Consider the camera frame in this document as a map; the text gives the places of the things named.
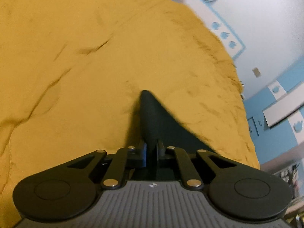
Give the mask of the black pants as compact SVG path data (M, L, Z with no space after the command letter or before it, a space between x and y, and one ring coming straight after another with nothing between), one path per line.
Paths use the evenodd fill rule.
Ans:
M184 128L159 100L148 90L142 90L132 108L125 146L146 144L142 159L143 166L135 169L131 179L140 181L178 181L180 172L172 158L159 156L159 144L175 146L188 154L198 149L215 152L194 133Z

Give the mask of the mustard yellow bedspread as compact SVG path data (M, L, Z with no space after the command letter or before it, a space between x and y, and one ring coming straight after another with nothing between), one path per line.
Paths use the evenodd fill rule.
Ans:
M196 138L259 168L219 38L171 0L1 0L1 227L23 178L139 142L151 91Z

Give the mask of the blue white wardrobe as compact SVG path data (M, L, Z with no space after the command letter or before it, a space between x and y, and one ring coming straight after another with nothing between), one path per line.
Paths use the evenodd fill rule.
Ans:
M303 58L244 101L259 136L252 139L260 164L303 144Z

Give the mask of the white headboard blue apple cutouts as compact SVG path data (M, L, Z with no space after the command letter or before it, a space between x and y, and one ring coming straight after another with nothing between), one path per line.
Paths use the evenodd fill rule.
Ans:
M236 60L246 49L240 37L212 7L212 4L203 0L184 0L183 4L189 7L205 26L219 38L233 60Z

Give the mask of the beige wall switch plate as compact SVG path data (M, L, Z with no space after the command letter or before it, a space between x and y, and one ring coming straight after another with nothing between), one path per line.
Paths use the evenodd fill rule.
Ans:
M261 73L257 67L252 69L253 74L255 75L256 78L261 76Z

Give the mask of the blue nightstand drawers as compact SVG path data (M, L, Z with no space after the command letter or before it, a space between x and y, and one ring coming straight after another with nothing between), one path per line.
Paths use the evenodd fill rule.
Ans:
M259 133L254 118L249 118L247 122L251 139L257 138L259 136Z

